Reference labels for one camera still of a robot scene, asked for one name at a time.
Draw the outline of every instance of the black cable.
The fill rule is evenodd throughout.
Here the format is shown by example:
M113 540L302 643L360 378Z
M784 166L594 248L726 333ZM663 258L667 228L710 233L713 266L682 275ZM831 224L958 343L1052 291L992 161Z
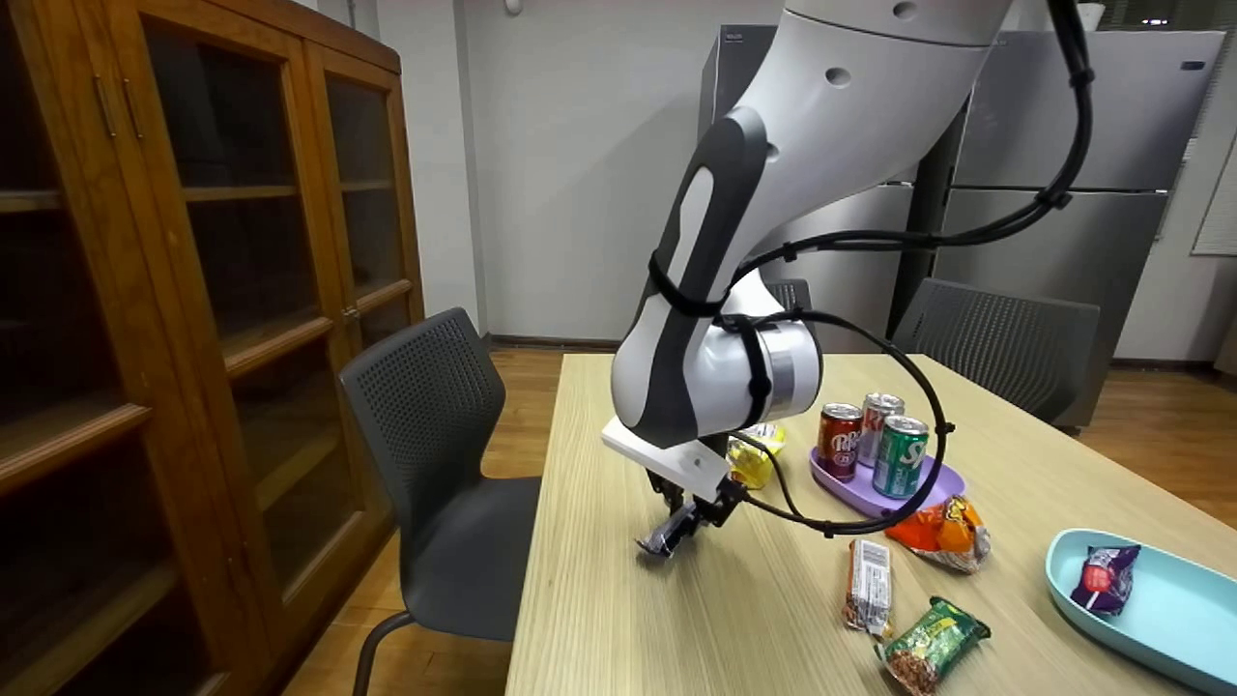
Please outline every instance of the black cable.
M1025 228L1033 228L1037 221L1043 221L1052 208L1063 208L1072 206L1072 187L1086 161L1086 151L1091 151L1091 135L1094 135L1094 103L1091 103L1091 83L1094 83L1094 71L1091 71L1091 50L1086 50L1086 32L1082 32L1082 19L1079 19L1079 3L1074 0L1046 0L1046 12L1052 12L1052 25L1054 25L1054 43L1060 43L1060 54L1066 62L1066 74L1072 74L1072 93L1074 93L1074 114L1079 114L1079 123L1074 123L1074 138L1072 138L1072 151L1060 166L1060 174L1052 179L1046 190L1038 190L1037 200L988 221L988 224L979 224L979 228L962 228L962 233L947 233L947 236L918 236L918 233L890 233L890 228L845 228L845 233L823 233L823 236L802 236L802 240L789 240L766 257L755 257L751 262L740 262L735 270L735 280L766 266L766 262L792 262L801 253L930 253L930 248L979 248L979 245L992 245L992 240L1006 240L1006 236L1016 236Z
M890 343L890 339L880 339L880 338L867 333L860 325L849 325L849 322L842 322L842 317L835 317L835 312L784 311L784 312L774 312L774 317L747 317L747 322L760 322L760 325L777 325L777 322L840 325L840 330L858 333L860 339L876 343L876 347L880 347L886 357L894 357L894 364L905 367L905 371L917 378L917 387L922 392L929 409L930 409L936 458L930 458L929 481L922 481L922 483L911 490L911 498L905 498L898 509L890 509L890 513L880 513L880 518L871 518L871 522L831 522L831 518L809 518L809 513L801 513L801 507L795 507L792 495L789 495L779 460L777 460L760 441L738 433L738 441L758 446L758 449L768 458L789 509L777 509L777 507L747 495L747 490L740 490L740 502L751 502L751 507L758 507L758 509L766 509L766 513L777 513L777 518L784 518L784 522L801 522L801 525L809 525L809 529L820 529L823 536L835 536L835 534L876 534L876 529L890 529L890 525L905 522L909 513L917 513L917 509L922 507L922 498L930 495L936 481L938 481L943 453L947 453L947 433L953 428L953 424L943 418L943 407L938 407L938 395L936 395L930 378L929 378L898 343Z

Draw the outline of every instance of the chair backrest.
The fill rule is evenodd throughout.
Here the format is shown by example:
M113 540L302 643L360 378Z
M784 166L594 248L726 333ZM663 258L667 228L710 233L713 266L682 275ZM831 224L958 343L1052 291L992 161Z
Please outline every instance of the chair backrest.
M1082 392L1096 306L922 280L894 339L1054 422Z
M404 551L470 483L506 392L462 311L409 325L340 377Z

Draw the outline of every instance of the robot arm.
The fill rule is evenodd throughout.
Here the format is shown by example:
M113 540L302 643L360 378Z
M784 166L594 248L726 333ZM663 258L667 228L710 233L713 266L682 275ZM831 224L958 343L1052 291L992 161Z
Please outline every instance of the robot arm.
M648 258L609 377L614 449L713 498L726 460L710 437L815 404L820 347L802 325L740 338L713 312L779 311L738 266L779 224L918 161L1006 12L1010 0L789 0L755 85L699 138Z

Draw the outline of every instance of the wooden table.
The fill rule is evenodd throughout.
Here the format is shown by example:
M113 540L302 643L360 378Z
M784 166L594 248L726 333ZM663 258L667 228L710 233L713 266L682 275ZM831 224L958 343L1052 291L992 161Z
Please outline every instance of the wooden table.
M981 387L918 361L958 433L952 465L992 529L979 575L938 574L894 551L894 627L929 596L984 620L981 643L947 691L1171 691L1167 681L1086 643L1046 601L1043 551L1066 525L1096 525L1237 574L1237 529L1127 477L1079 441L1025 418ZM825 357L823 398L860 404L898 392L929 414L911 383L880 357ZM890 691L872 646L842 630L845 540L735 509L672 563L632 560L663 507L644 472L604 449L609 361L569 357L546 458L538 536L511 663L514 696L604 691ZM802 465L815 414L784 422L789 481L809 513L845 518Z

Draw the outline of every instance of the chair leg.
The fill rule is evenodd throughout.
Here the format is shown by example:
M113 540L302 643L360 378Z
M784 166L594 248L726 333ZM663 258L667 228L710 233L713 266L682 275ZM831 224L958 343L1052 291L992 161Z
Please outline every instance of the chair leg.
M371 672L373 672L378 643L384 643L389 630L409 627L409 621L416 621L416 620L412 620L409 611L396 611L396 616L386 616L378 627L371 627L371 634L367 634L362 646L360 646L351 696L367 696L367 691L371 691Z

